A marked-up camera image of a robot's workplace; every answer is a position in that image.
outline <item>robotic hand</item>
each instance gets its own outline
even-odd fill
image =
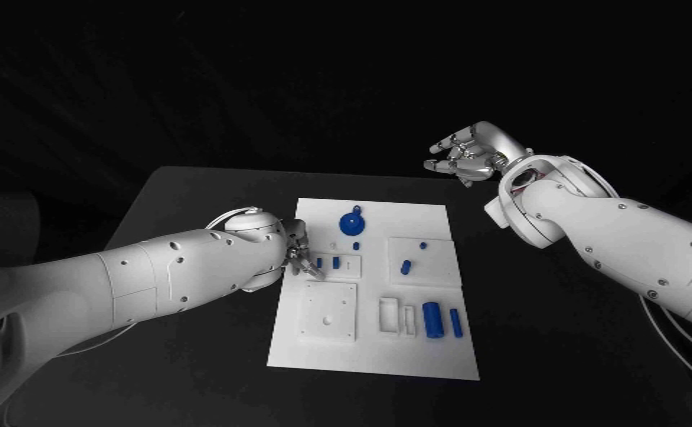
[[[618,198],[592,169],[571,157],[533,155],[488,122],[431,148],[447,160],[424,167],[457,175],[465,187],[501,174],[486,212],[543,249],[569,238],[587,264],[686,320],[692,320],[692,224],[649,205]]]
[[[228,217],[223,230],[210,230]],[[206,229],[0,269],[0,404],[43,364],[93,337],[241,289],[254,292],[284,268],[323,280],[308,259],[303,220],[281,222],[249,207]]]

